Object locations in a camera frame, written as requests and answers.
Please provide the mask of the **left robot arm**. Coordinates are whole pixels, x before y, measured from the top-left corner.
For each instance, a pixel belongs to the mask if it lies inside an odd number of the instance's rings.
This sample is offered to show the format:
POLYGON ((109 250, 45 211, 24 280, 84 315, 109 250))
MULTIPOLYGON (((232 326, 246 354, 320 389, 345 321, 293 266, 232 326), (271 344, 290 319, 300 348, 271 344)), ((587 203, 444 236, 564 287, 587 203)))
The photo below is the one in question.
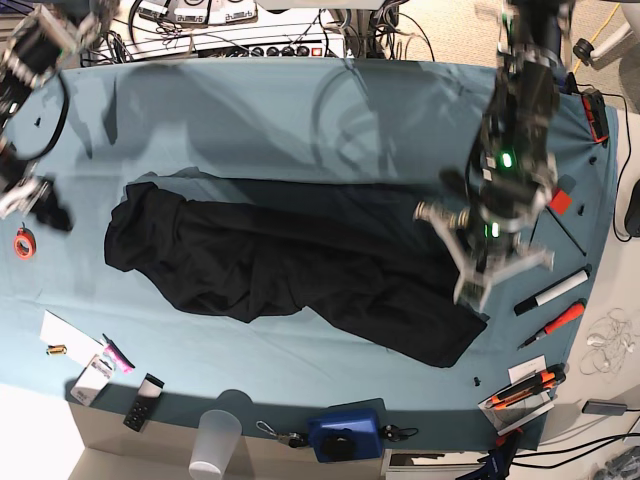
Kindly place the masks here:
POLYGON ((461 178, 468 205, 454 212, 421 202, 413 214, 433 227, 458 269, 454 302, 476 312, 494 286, 553 266, 553 252, 523 244, 521 233, 535 226, 557 188, 547 139, 560 103, 556 75, 564 67, 562 40, 571 32, 573 8, 571 1, 508 2, 493 93, 461 178))

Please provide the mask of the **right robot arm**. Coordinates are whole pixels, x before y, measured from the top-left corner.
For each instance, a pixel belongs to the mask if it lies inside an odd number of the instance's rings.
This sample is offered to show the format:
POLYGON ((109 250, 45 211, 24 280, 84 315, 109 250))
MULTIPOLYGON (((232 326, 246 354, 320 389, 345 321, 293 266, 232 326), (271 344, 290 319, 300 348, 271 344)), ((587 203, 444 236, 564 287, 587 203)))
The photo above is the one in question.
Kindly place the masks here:
POLYGON ((106 32, 120 9, 118 1, 59 1, 53 10, 38 2, 21 20, 1 53, 1 126, 49 80, 58 80, 63 95, 59 119, 44 148, 24 157, 1 137, 1 217, 15 211, 33 215, 37 222, 67 233, 73 229, 68 211, 59 204, 54 179, 37 176, 34 169, 58 143, 64 129, 70 93, 60 65, 79 55, 106 32))

